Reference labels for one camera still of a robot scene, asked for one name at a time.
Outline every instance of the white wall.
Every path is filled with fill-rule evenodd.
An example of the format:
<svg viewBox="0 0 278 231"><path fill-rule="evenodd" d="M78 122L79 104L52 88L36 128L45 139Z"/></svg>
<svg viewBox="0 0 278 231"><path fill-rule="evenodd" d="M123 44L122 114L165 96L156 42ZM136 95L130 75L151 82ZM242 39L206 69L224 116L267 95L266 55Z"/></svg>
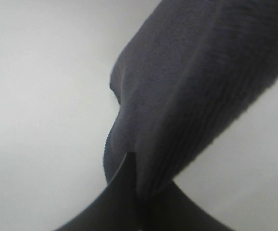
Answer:
<svg viewBox="0 0 278 231"><path fill-rule="evenodd" d="M237 231L278 231L278 81L175 182Z"/></svg>
<svg viewBox="0 0 278 231"><path fill-rule="evenodd" d="M111 68L158 0L0 0L0 231L50 231L105 188Z"/></svg>

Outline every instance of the ribbed knit fabric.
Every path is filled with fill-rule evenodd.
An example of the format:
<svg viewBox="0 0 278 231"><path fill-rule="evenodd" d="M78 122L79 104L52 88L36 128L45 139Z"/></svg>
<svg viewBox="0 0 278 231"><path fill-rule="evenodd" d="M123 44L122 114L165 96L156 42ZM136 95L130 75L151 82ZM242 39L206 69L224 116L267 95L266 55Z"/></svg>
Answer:
<svg viewBox="0 0 278 231"><path fill-rule="evenodd" d="M112 70L107 180L136 152L137 194L150 197L277 78L278 0L163 0Z"/></svg>

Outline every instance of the black object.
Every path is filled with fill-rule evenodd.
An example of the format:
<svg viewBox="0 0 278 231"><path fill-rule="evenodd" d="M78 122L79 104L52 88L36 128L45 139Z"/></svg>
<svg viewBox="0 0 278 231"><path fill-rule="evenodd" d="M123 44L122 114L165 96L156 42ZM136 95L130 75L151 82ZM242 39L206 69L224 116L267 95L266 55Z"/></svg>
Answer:
<svg viewBox="0 0 278 231"><path fill-rule="evenodd" d="M172 182L148 201L136 196L136 155L127 153L104 192L56 231L232 231Z"/></svg>
<svg viewBox="0 0 278 231"><path fill-rule="evenodd" d="M134 153L127 153L103 193L56 231L136 231L135 158Z"/></svg>

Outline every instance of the knit texture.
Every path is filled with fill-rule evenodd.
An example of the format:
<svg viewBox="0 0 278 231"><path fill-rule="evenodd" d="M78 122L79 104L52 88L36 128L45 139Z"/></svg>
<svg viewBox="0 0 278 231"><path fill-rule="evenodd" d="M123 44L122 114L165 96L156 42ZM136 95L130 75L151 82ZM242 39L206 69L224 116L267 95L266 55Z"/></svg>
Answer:
<svg viewBox="0 0 278 231"><path fill-rule="evenodd" d="M137 194L154 195L277 78L278 0L161 1L111 73L107 180L136 152Z"/></svg>

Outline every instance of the folded cloth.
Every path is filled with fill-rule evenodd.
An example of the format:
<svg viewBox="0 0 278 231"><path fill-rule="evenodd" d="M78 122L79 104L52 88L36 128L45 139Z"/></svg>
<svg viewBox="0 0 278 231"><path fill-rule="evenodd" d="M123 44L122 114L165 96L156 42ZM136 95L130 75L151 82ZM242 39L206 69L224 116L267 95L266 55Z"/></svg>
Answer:
<svg viewBox="0 0 278 231"><path fill-rule="evenodd" d="M137 194L160 192L278 78L278 0L163 0L120 53L107 180L137 153Z"/></svg>

